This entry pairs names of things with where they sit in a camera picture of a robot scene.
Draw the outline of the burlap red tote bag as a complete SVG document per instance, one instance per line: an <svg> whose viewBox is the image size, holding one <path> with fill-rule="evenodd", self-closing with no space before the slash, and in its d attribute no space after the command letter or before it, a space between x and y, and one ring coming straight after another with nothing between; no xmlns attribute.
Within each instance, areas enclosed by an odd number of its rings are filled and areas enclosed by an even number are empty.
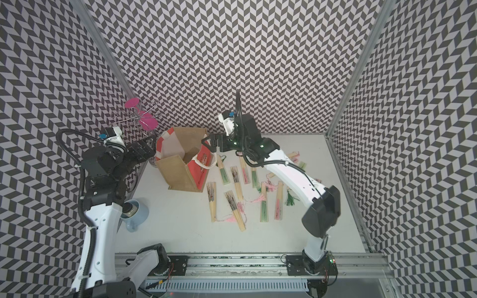
<svg viewBox="0 0 477 298"><path fill-rule="evenodd" d="M207 130L172 127L156 144L155 164L168 188L175 191L202 192L215 157L202 140Z"/></svg>

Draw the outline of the pink tassel folding fan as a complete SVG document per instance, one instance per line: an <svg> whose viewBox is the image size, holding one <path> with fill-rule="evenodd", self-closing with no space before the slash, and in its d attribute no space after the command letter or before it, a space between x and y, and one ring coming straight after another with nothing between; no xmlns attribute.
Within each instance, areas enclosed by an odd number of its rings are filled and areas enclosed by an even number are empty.
<svg viewBox="0 0 477 298"><path fill-rule="evenodd" d="M287 154L287 157L293 162L296 162L299 159L299 156L300 153L298 151L294 151L292 153Z"/></svg>

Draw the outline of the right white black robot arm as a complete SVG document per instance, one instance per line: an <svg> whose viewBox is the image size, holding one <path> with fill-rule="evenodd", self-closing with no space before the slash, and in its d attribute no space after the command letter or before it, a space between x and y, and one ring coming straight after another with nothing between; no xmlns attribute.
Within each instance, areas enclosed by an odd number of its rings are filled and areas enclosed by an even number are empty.
<svg viewBox="0 0 477 298"><path fill-rule="evenodd" d="M226 111L219 114L218 119L225 131L209 134L202 144L213 153L235 151L248 166L263 167L288 186L305 207L301 222L309 238L302 252L304 269L310 275L317 275L323 269L329 271L332 257L327 243L329 230L341 215L340 191L310 177L274 140L263 137L251 115Z"/></svg>

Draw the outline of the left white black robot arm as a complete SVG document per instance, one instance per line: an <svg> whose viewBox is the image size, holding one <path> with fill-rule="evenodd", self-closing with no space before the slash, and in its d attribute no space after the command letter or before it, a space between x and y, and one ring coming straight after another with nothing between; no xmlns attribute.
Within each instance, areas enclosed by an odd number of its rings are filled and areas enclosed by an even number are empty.
<svg viewBox="0 0 477 298"><path fill-rule="evenodd" d="M75 134L99 142L78 158L63 141ZM96 138L79 130L61 129L57 144L79 169L78 215L85 224L84 243L70 298L134 298L151 273L165 274L170 269L164 246L160 243L141 249L121 275L116 273L115 249L120 217L126 200L125 179L134 168L155 155L149 136L128 146Z"/></svg>

